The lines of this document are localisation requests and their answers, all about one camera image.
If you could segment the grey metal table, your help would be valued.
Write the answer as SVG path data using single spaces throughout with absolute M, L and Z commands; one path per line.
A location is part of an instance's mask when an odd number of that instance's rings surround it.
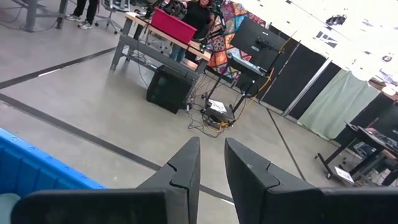
M 22 30 L 33 33 L 36 19 L 40 18 L 56 18 L 53 26 L 56 29 L 61 29 L 63 27 L 69 0 L 60 0 L 57 11 L 48 10 L 46 6 L 39 4 L 39 0 L 11 1 L 27 10 L 25 26 Z

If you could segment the pale green curtain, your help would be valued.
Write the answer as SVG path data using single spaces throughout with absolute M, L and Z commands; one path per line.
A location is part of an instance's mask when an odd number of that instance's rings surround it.
M 298 124 L 320 137 L 336 138 L 380 91 L 351 71 L 340 70 L 298 119 Z

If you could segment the black computer tower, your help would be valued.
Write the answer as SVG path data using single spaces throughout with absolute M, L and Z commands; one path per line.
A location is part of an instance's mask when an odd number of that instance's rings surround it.
M 195 79 L 165 65 L 157 68 L 146 92 L 146 100 L 177 114 L 186 108 L 187 96 Z

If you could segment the black partition panel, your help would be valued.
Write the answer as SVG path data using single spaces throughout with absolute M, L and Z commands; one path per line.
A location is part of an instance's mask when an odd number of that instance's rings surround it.
M 398 142 L 398 95 L 378 94 L 349 123 L 363 128 L 374 128 Z
M 307 90 L 303 97 L 297 102 L 297 104 L 289 112 L 289 116 L 294 119 L 299 119 L 304 112 L 313 103 L 315 98 L 321 93 L 321 91 L 327 86 L 327 84 L 335 77 L 335 75 L 341 70 L 341 68 L 330 62 L 323 73 L 318 77 L 315 83 Z
M 261 97 L 262 102 L 280 111 L 290 106 L 326 61 L 324 56 L 299 43 L 285 52 L 290 55 L 282 59 L 275 80 Z

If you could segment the black monitor stand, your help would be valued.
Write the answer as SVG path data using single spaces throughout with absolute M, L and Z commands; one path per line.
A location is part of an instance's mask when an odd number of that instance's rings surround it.
M 241 103 L 243 101 L 245 101 L 248 98 L 251 98 L 252 100 L 257 96 L 257 94 L 267 85 L 267 83 L 271 80 L 271 77 L 274 73 L 274 66 L 270 69 L 270 70 L 266 70 L 263 69 L 261 67 L 258 67 L 257 65 L 253 65 L 251 62 L 248 62 L 246 60 L 243 60 L 231 53 L 227 53 L 227 64 L 225 66 L 225 69 L 227 69 L 228 67 L 231 68 L 235 68 L 237 70 L 239 70 L 243 75 L 249 75 L 250 73 L 253 73 L 255 75 L 259 75 L 260 78 L 266 77 L 267 80 L 266 82 L 261 86 L 261 87 L 257 87 L 256 93 L 254 95 L 250 95 L 249 91 L 250 89 L 257 84 L 257 80 L 251 80 L 249 82 L 249 85 L 241 92 L 241 97 L 239 99 L 239 101 L 233 106 L 233 105 L 229 105 L 229 107 L 231 107 L 233 113 L 234 113 L 234 120 L 230 123 L 216 123 L 216 122 L 212 122 L 210 119 L 206 118 L 202 113 L 203 117 L 204 117 L 204 123 L 209 125 L 209 126 L 214 126 L 214 127 L 219 127 L 219 128 L 228 128 L 233 126 L 233 124 L 235 122 L 237 122 L 237 120 L 240 118 L 240 116 L 243 114 L 244 109 L 246 108 L 244 106 L 244 108 L 242 109 L 241 113 L 238 115 L 238 117 L 235 116 L 235 112 L 236 110 L 240 107 Z M 204 93 L 202 94 L 202 98 L 205 99 L 205 102 L 210 98 L 210 96 L 213 94 L 213 92 L 215 91 L 217 85 L 219 84 L 219 82 L 221 81 L 222 76 L 220 75 L 219 78 L 217 79 L 215 85 L 213 86 L 213 88 L 210 90 L 209 93 Z

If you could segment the black box with white paper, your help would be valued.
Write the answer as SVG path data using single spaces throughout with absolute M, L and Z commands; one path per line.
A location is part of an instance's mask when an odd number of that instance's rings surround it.
M 206 101 L 205 108 L 201 110 L 201 113 L 216 123 L 230 123 L 234 120 L 234 113 L 231 107 L 212 99 Z

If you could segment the person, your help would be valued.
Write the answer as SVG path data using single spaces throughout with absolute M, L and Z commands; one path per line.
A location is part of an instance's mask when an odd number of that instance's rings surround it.
M 187 10 L 182 21 L 196 28 L 193 36 L 194 40 L 203 39 L 209 32 L 215 15 L 208 8 L 213 0 L 186 0 L 182 1 L 184 8 Z
M 86 18 L 81 20 L 86 2 L 88 2 Z M 99 8 L 99 4 L 100 0 L 76 0 L 76 8 L 74 9 L 73 13 L 67 14 L 65 18 L 68 21 L 78 22 L 78 28 L 85 30 L 91 29 L 93 27 L 93 21 Z

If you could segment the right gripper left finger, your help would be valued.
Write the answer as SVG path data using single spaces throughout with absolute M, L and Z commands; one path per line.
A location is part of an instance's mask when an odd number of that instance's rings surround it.
M 166 164 L 137 188 L 160 194 L 152 202 L 151 224 L 197 224 L 201 179 L 200 138 L 190 138 Z

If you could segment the blue plastic bin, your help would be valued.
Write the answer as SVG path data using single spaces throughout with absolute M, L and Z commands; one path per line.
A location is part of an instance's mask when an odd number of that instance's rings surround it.
M 0 128 L 0 194 L 25 197 L 40 190 L 58 189 L 104 189 L 104 186 Z

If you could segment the grey office chair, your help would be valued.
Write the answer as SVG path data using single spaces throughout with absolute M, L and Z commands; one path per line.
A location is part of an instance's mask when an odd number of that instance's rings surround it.
M 96 15 L 98 20 L 94 21 L 94 25 L 98 27 L 100 23 L 106 24 L 106 27 L 111 26 L 114 29 L 114 34 L 118 34 L 119 31 L 123 30 L 123 27 L 112 19 L 112 15 L 115 12 L 129 12 L 130 0 L 99 0 L 99 2 L 109 12 L 109 15 Z

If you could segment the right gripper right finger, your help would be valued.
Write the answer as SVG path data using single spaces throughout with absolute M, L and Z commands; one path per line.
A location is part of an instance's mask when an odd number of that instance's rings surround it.
M 322 193 L 233 138 L 224 142 L 239 224 L 323 224 Z

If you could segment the colourful patchwork quilt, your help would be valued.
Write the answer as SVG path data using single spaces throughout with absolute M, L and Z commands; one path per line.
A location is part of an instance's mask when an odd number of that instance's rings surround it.
M 224 15 L 226 29 L 222 35 L 214 37 L 208 41 L 208 47 L 212 52 L 208 66 L 218 73 L 224 73 L 225 78 L 237 80 L 240 77 L 241 72 L 231 67 L 225 69 L 227 64 L 227 53 L 231 53 L 246 61 L 249 61 L 251 56 L 249 56 L 246 52 L 233 47 L 230 42 L 232 41 L 245 17 L 254 20 L 262 27 L 266 26 L 266 21 L 245 9 L 242 4 L 233 1 L 228 1 L 227 3 L 223 4 L 221 7 L 221 12 Z

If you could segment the black rolling desk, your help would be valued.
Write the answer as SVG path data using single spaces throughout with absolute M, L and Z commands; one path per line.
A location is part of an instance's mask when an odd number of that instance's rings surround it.
M 362 177 L 365 178 L 365 172 L 376 166 L 377 163 L 386 159 L 387 156 L 381 155 L 383 151 L 386 151 L 387 153 L 392 154 L 395 158 L 398 158 L 398 148 L 394 147 L 392 144 L 383 141 L 361 126 L 346 123 L 346 127 L 349 129 L 348 139 L 344 141 L 332 154 L 330 154 L 327 158 L 324 158 L 320 153 L 315 155 L 315 159 L 319 159 L 326 169 L 327 179 L 331 179 L 332 177 L 342 179 L 341 177 L 337 176 L 335 167 L 331 168 L 330 163 L 355 141 L 363 142 L 368 146 L 371 146 L 374 150 L 372 153 L 370 153 L 370 155 L 366 156 L 359 164 L 355 165 L 350 170 L 345 170 L 345 167 L 341 164 L 337 166 L 340 169 L 347 171 L 352 176 L 354 180 L 354 184 L 352 185 L 356 185 L 357 180 Z

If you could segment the black monitor on stand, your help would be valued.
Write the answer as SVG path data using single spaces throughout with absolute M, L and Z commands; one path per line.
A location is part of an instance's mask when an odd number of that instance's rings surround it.
M 253 65 L 270 70 L 283 52 L 285 40 L 246 17 L 230 44 L 251 56 Z

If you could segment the red plastic bin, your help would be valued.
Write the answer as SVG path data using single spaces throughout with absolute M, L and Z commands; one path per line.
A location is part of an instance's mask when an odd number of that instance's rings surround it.
M 150 24 L 184 44 L 189 44 L 197 31 L 196 28 L 159 8 L 155 8 Z

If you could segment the white paper sheet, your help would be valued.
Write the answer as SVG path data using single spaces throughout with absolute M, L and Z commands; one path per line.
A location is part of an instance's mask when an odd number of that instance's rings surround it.
M 335 167 L 335 172 L 337 174 L 337 176 L 341 177 L 342 179 L 344 179 L 345 181 L 354 184 L 354 180 L 352 178 L 352 176 L 345 170 L 340 169 L 339 167 Z

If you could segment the wood top workbench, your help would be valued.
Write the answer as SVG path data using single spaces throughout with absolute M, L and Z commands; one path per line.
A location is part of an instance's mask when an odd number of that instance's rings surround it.
M 138 14 L 135 12 L 126 12 L 124 14 L 126 20 L 124 22 L 124 26 L 122 28 L 122 32 L 119 36 L 119 41 L 116 46 L 116 50 L 113 55 L 113 59 L 111 61 L 110 70 L 115 71 L 118 63 L 122 57 L 128 58 L 132 60 L 133 57 L 130 56 L 130 53 L 124 54 L 123 50 L 125 46 L 129 47 L 129 50 L 137 50 L 138 52 L 143 53 L 162 64 L 174 68 L 176 70 L 180 70 L 183 73 L 188 73 L 193 78 L 199 79 L 199 76 L 205 71 L 208 62 L 211 59 L 211 53 L 209 51 L 201 52 L 199 50 L 200 44 L 194 41 L 191 41 L 188 45 L 184 44 L 183 42 L 174 39 L 172 36 L 162 32 L 161 30 L 152 27 L 148 21 L 141 19 L 138 17 Z M 139 41 L 139 36 L 141 32 L 145 29 L 152 31 L 155 34 L 162 36 L 163 38 L 169 40 L 171 43 L 175 45 L 179 45 L 183 47 L 187 52 L 194 54 L 198 57 L 199 63 L 195 69 L 191 67 L 186 67 L 181 63 L 178 63 L 168 56 L 156 51 L 155 49 L 149 47 L 146 44 L 143 44 Z

